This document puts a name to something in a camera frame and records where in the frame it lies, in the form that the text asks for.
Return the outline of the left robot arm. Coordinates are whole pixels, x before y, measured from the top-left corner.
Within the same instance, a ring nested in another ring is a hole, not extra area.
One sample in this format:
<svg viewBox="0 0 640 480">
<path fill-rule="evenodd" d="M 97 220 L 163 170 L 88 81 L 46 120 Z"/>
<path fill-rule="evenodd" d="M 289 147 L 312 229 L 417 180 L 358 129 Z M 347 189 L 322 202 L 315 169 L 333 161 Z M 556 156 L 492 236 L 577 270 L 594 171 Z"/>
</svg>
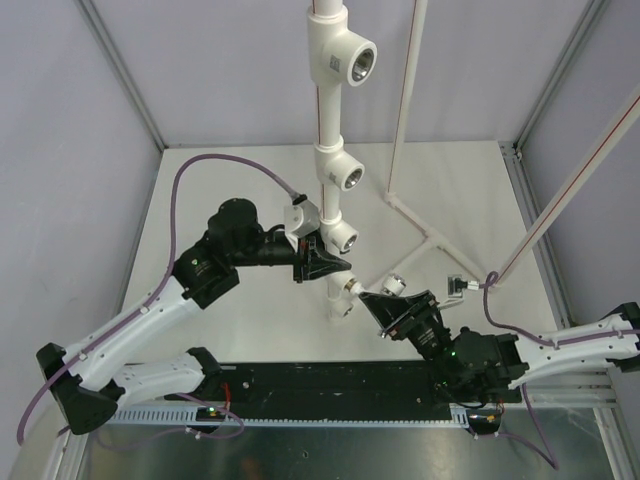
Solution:
<svg viewBox="0 0 640 480">
<path fill-rule="evenodd" d="M 316 207 L 305 197 L 286 207 L 288 222 L 263 229 L 248 199 L 225 201 L 203 237 L 169 266 L 155 291 L 68 347 L 49 343 L 36 354 L 47 388 L 75 435 L 90 433 L 118 411 L 165 396 L 211 399 L 222 368 L 204 347 L 173 360 L 134 364 L 157 335 L 207 309 L 239 283 L 241 267 L 289 266 L 295 282 L 350 270 L 321 238 Z"/>
</svg>

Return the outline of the white PVC pipe frame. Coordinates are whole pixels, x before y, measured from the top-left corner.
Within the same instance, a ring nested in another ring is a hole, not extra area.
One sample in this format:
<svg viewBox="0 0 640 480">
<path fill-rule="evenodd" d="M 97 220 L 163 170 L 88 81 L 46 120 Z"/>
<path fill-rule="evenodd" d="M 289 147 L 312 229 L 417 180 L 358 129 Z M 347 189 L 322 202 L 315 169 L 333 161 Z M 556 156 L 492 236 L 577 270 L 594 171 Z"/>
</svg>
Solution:
<svg viewBox="0 0 640 480">
<path fill-rule="evenodd" d="M 513 141 L 540 207 L 639 80 L 635 1 L 351 1 L 378 67 L 349 96 L 345 138 Z M 632 128 L 550 229 L 571 309 L 587 320 L 639 296 L 639 131 Z"/>
</svg>

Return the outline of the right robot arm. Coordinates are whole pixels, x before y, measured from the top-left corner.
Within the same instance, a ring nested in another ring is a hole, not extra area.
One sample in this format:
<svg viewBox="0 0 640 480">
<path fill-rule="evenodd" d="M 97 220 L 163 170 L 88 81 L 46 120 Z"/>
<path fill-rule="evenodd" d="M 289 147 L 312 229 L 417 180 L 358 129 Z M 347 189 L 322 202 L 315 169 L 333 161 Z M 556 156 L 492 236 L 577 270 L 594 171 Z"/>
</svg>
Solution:
<svg viewBox="0 0 640 480">
<path fill-rule="evenodd" d="M 381 335 L 409 341 L 426 361 L 430 382 L 451 399 L 483 401 L 533 380 L 589 368 L 639 369 L 639 305 L 624 303 L 599 321 L 528 337 L 481 334 L 444 324 L 428 290 L 406 297 L 363 292 L 359 300 Z"/>
</svg>

